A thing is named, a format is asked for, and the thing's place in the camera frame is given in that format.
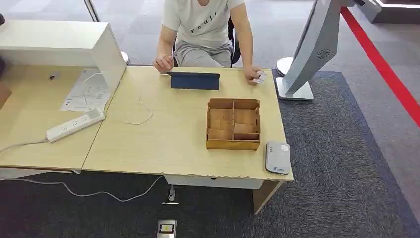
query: person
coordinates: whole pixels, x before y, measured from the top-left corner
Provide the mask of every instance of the person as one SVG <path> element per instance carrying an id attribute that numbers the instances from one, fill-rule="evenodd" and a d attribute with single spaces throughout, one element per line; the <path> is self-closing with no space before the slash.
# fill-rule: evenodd
<path id="1" fill-rule="evenodd" d="M 253 38 L 244 1 L 165 0 L 154 67 L 162 73 L 171 71 L 173 57 L 183 67 L 231 67 L 233 47 L 227 31 L 230 16 L 239 40 L 245 78 L 253 84 L 260 69 L 252 65 Z"/>

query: red line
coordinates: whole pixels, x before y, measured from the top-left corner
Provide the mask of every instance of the red line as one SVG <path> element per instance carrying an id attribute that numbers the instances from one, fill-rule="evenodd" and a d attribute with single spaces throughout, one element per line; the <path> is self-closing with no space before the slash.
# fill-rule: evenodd
<path id="1" fill-rule="evenodd" d="M 420 127 L 420 106 L 418 105 L 417 101 L 401 82 L 400 78 L 398 78 L 398 76 L 394 73 L 389 64 L 385 61 L 383 56 L 366 35 L 350 11 L 346 7 L 342 7 L 341 14 L 343 15 L 356 39 L 359 41 L 360 45 L 365 50 L 367 56 L 370 58 L 370 61 L 372 61 L 372 63 L 375 65 L 376 69 L 388 84 L 389 88 L 391 88 L 392 92 L 394 92 L 395 96 L 398 98 L 398 100 L 400 100 L 401 104 L 406 109 L 411 118 L 413 118 L 417 126 Z"/>

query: hand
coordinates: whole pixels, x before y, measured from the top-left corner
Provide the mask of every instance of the hand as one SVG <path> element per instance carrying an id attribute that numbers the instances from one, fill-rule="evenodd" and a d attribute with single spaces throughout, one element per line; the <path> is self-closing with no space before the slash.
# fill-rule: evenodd
<path id="1" fill-rule="evenodd" d="M 168 56 L 167 54 L 162 54 L 156 57 L 153 66 L 161 73 L 166 73 L 173 69 L 175 61 L 173 56 Z"/>
<path id="2" fill-rule="evenodd" d="M 260 77 L 260 75 L 257 73 L 258 71 L 261 71 L 261 69 L 258 67 L 253 67 L 253 66 L 244 67 L 244 75 L 249 84 L 252 84 L 252 85 L 257 84 L 253 82 L 252 80 L 254 78 Z"/>

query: white shelf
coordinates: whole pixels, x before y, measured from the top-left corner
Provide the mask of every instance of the white shelf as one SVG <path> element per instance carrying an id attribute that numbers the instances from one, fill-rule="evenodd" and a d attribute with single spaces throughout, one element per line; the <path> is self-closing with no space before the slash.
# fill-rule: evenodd
<path id="1" fill-rule="evenodd" d="M 92 49 L 107 26 L 107 22 L 8 20 L 0 27 L 0 49 Z"/>
<path id="2" fill-rule="evenodd" d="M 0 56 L 12 65 L 97 67 L 111 91 L 126 68 L 107 22 L 8 20 Z"/>

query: wooden desk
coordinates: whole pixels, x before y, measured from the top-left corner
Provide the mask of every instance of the wooden desk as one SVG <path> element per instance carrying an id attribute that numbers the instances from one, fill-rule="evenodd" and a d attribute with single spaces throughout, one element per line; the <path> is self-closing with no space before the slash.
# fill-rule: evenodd
<path id="1" fill-rule="evenodd" d="M 220 90 L 171 89 L 170 77 L 153 67 L 130 66 L 110 104 L 84 170 L 142 174 L 165 174 L 213 179 L 260 179 L 253 191 L 257 213 L 286 176 L 265 170 L 264 151 L 268 140 L 285 142 L 271 72 L 258 86 L 250 86 L 239 69 L 175 68 L 177 71 L 220 73 Z M 143 125 L 149 112 L 153 117 Z M 206 112 L 210 98 L 254 98 L 260 101 L 261 144 L 257 151 L 206 149 Z"/>
<path id="2" fill-rule="evenodd" d="M 2 77 L 12 91 L 0 110 L 0 147 L 40 140 L 45 132 L 82 112 L 62 112 L 61 104 L 83 68 L 14 66 Z M 60 76 L 49 80 L 49 76 Z M 99 124 L 53 144 L 14 147 L 0 154 L 1 167 L 80 170 Z"/>

